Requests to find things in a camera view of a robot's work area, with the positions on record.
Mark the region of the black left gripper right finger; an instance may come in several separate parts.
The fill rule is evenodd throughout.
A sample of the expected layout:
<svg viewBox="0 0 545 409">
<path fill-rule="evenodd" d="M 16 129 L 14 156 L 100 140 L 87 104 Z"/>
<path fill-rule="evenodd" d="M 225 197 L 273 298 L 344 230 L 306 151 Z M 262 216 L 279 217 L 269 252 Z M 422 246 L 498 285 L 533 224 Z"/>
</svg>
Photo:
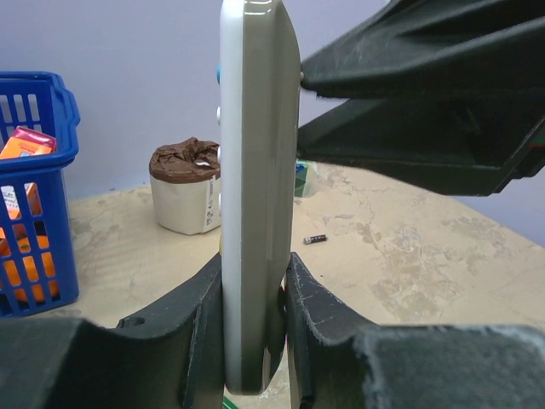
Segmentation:
<svg viewBox="0 0 545 409">
<path fill-rule="evenodd" d="M 293 255 L 286 275 L 294 408 L 541 408 L 544 334 L 524 325 L 378 325 Z"/>
</svg>

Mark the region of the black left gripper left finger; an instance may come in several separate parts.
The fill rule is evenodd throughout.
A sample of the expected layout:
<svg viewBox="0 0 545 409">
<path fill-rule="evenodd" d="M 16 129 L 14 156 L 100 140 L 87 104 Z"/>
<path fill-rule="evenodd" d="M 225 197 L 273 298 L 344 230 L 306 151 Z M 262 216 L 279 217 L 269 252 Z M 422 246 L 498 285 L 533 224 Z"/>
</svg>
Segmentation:
<svg viewBox="0 0 545 409">
<path fill-rule="evenodd" d="M 219 408 L 221 259 L 104 328 L 79 318 L 1 323 L 4 408 Z"/>
</svg>

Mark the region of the beige white remote control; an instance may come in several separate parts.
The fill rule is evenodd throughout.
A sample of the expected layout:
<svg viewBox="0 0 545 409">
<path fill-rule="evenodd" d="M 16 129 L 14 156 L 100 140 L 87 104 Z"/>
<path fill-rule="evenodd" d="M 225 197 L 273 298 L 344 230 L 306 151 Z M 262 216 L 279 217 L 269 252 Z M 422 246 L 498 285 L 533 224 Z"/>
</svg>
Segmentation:
<svg viewBox="0 0 545 409">
<path fill-rule="evenodd" d="M 284 351 L 301 59 L 280 1 L 225 1 L 220 26 L 225 380 L 258 395 Z"/>
</svg>

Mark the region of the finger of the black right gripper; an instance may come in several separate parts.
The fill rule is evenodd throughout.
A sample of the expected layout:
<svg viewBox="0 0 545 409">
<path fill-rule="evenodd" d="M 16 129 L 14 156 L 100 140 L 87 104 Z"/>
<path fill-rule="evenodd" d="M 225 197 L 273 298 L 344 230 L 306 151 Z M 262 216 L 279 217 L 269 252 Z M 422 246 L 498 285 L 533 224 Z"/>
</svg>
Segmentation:
<svg viewBox="0 0 545 409">
<path fill-rule="evenodd" d="M 489 196 L 544 167 L 544 99 L 349 100 L 299 128 L 301 159 L 449 196 Z"/>
<path fill-rule="evenodd" d="M 542 1 L 392 1 L 301 63 L 326 98 L 544 90 Z"/>
</svg>

